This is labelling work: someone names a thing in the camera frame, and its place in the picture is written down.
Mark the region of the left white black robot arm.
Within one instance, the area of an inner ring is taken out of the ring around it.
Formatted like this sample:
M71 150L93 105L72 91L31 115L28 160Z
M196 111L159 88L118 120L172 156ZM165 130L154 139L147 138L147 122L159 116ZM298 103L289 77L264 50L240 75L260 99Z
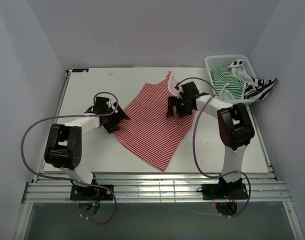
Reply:
M82 187L81 194L86 199L93 200L98 196L99 188L95 185L95 175L82 163L83 137L100 127L112 134L119 130L118 124L129 119L118 102L111 103L108 97L96 96L84 116L51 125L44 160L64 172L73 184Z

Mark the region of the red white striped tank top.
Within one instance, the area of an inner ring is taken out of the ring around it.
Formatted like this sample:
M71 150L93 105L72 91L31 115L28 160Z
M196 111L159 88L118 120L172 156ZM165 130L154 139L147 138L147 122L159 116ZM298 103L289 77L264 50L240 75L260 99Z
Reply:
M124 109L129 119L114 133L126 149L160 171L169 166L196 114L193 110L188 116L167 117L168 98L178 94L177 83L171 71L159 83L145 83Z

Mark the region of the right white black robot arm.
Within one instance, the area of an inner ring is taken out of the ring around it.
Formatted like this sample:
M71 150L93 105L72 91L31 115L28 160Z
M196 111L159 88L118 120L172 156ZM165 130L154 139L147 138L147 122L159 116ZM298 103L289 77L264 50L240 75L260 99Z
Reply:
M192 134L192 152L195 165L199 172L207 178L214 179L215 176L207 175L199 167L196 155L196 133L200 117L206 113L218 122L219 136L224 145L223 167L218 178L219 195L225 199L231 198L237 188L242 185L241 171L244 154L251 139L255 136L255 130L243 103L231 104L217 99L205 92L199 92L194 82L188 82L175 86L181 89L177 96L168 97L167 117L173 117L173 107L179 117L186 117L199 111Z

